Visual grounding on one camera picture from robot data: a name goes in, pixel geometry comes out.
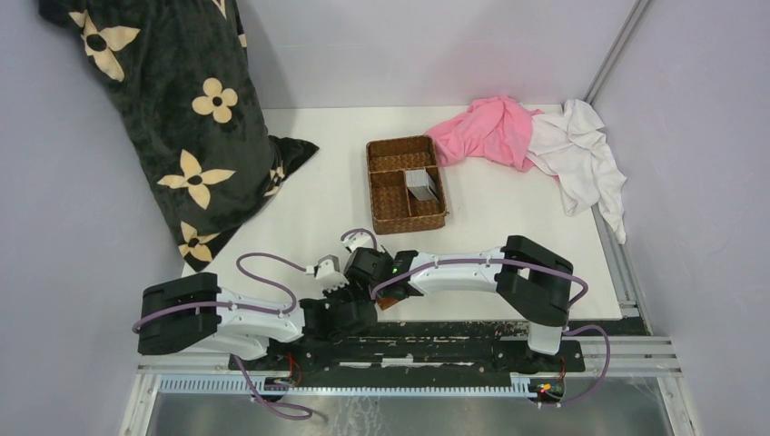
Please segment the brown leather card holder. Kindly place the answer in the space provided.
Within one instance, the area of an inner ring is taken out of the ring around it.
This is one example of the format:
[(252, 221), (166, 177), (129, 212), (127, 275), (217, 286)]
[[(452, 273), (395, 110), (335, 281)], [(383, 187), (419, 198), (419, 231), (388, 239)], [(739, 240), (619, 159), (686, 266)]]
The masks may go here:
[(382, 297), (378, 296), (376, 298), (376, 303), (379, 306), (379, 308), (383, 311), (388, 310), (389, 308), (393, 307), (394, 305), (398, 304), (400, 302), (400, 298), (395, 297)]

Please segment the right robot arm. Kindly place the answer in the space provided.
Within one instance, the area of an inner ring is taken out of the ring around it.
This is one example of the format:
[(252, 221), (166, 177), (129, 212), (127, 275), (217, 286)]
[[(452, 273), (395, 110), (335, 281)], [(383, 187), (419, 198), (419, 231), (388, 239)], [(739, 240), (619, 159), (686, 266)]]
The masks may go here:
[(501, 247), (464, 254), (390, 254), (362, 230), (345, 233), (341, 242), (350, 253), (346, 278), (381, 309), (439, 292), (496, 294), (528, 322), (524, 356), (537, 371), (560, 360), (562, 332), (575, 302), (573, 284), (587, 291), (572, 262), (521, 235), (510, 235)]

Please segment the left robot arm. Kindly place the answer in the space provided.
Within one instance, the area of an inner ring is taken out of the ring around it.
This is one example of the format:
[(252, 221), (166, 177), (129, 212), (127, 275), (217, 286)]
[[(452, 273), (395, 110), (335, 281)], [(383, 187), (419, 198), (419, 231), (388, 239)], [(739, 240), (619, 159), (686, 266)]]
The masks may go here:
[(377, 321), (374, 302), (352, 286), (321, 299), (279, 304), (227, 290), (216, 274), (200, 272), (145, 289), (141, 318), (132, 330), (143, 356), (204, 350), (271, 370), (283, 363), (285, 344), (335, 343)]

